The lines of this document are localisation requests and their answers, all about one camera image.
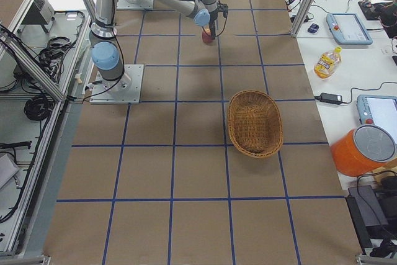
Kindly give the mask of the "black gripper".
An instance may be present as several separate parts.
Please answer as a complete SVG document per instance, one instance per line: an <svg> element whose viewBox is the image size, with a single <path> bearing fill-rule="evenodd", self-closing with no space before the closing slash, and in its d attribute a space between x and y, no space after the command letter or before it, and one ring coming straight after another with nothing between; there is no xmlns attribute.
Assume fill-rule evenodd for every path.
<svg viewBox="0 0 397 265"><path fill-rule="evenodd" d="M215 21L217 20L219 14L222 14L224 19L227 19L229 14L229 7L226 3L222 3L221 1L216 1L210 6L209 13L210 13L210 21L209 21L210 36L211 39L214 40L216 38Z"/></svg>

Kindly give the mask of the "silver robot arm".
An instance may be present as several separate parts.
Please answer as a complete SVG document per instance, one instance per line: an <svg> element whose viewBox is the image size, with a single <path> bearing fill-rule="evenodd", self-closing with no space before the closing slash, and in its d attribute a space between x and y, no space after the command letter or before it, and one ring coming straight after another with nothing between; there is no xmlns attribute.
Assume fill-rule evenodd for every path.
<svg viewBox="0 0 397 265"><path fill-rule="evenodd" d="M170 8L168 11L149 11L149 20L159 20L171 13L180 13L191 19L195 25L208 26L203 32L209 40L217 36L215 21L219 14L228 17L228 6L219 0L153 0ZM91 25L90 39L92 59L102 76L106 91L127 84L123 53L117 40L116 12L118 0L96 0L95 18Z"/></svg>

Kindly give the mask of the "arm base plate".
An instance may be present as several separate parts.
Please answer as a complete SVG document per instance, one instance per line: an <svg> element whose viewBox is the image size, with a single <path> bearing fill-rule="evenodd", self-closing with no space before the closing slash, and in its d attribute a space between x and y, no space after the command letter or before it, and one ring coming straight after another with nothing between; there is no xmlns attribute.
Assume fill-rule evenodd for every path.
<svg viewBox="0 0 397 265"><path fill-rule="evenodd" d="M125 65L124 75L115 83L104 81L97 71L96 81L102 81L93 87L91 104L138 104L141 95L144 65Z"/></svg>
<svg viewBox="0 0 397 265"><path fill-rule="evenodd" d="M117 9L125 11L152 11L154 0L118 0Z"/></svg>

